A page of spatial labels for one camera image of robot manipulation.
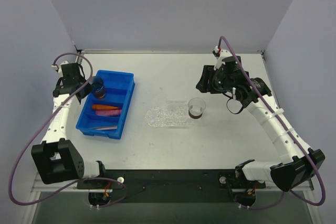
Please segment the dark tinted cup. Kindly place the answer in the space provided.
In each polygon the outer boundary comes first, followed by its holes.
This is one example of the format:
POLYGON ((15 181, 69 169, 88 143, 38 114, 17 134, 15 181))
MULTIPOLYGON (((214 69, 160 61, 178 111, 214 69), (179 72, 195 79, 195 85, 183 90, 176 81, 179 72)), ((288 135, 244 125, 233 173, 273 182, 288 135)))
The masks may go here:
POLYGON ((106 89, 104 86, 104 81, 101 77, 94 76, 90 82, 91 93, 96 99, 103 99, 106 96, 106 89))

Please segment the clear cup brown base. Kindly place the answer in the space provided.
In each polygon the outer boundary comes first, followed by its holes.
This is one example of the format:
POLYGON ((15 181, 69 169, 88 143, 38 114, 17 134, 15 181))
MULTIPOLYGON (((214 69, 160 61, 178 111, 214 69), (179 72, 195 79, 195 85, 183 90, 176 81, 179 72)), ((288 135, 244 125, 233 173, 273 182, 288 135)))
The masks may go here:
POLYGON ((206 109, 206 103, 201 98, 192 98, 188 102, 188 114, 192 119, 200 119, 206 109))

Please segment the clear textured oval tray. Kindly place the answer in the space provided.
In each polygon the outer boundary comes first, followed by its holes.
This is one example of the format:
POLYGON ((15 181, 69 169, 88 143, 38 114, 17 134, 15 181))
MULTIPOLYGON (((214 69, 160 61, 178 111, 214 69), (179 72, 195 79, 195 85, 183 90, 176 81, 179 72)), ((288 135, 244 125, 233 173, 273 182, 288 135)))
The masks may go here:
POLYGON ((188 114, 186 101, 166 101, 163 106, 154 106, 145 114, 146 123, 151 127, 173 127, 194 124, 188 114))

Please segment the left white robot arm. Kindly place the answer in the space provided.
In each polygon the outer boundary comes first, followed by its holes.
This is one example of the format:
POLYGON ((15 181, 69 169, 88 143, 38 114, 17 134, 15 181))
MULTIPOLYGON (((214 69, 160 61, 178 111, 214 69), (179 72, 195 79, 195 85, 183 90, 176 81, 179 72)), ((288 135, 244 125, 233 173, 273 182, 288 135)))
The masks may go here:
POLYGON ((75 115, 82 99, 91 92, 91 86, 87 84, 70 97, 86 82, 82 66, 64 61, 60 64, 58 73, 60 78, 53 91, 55 116, 41 143, 32 146, 32 158, 44 184, 89 178, 94 187, 101 188, 108 181, 108 175, 102 171, 102 162, 85 161, 70 140, 75 129, 75 115))

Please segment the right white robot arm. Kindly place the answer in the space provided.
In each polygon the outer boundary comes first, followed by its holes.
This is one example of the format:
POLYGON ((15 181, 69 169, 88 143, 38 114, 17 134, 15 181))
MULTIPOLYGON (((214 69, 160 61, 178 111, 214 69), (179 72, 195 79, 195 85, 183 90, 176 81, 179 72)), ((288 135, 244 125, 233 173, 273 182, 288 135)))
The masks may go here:
POLYGON ((222 93, 241 104, 255 117, 276 148, 280 162, 258 162, 253 159, 236 166, 243 180, 273 182, 288 192, 311 179, 325 160, 322 150, 313 150, 303 141, 276 104, 271 89, 261 78, 251 78, 239 68, 241 57, 226 58, 221 66, 205 65, 196 85, 201 93, 222 93))

